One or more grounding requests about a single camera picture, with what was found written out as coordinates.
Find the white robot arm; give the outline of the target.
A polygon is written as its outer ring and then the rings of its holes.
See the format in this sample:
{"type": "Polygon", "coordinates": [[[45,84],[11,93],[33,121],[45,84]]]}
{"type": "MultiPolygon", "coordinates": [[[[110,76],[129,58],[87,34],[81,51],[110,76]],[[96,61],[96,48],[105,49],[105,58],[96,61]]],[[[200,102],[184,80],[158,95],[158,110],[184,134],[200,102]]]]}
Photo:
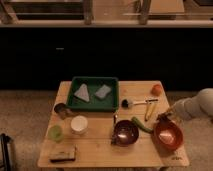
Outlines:
{"type": "Polygon", "coordinates": [[[176,101],[159,118],[190,121],[196,118],[208,118],[213,123],[213,88],[200,90],[195,96],[176,101]]]}

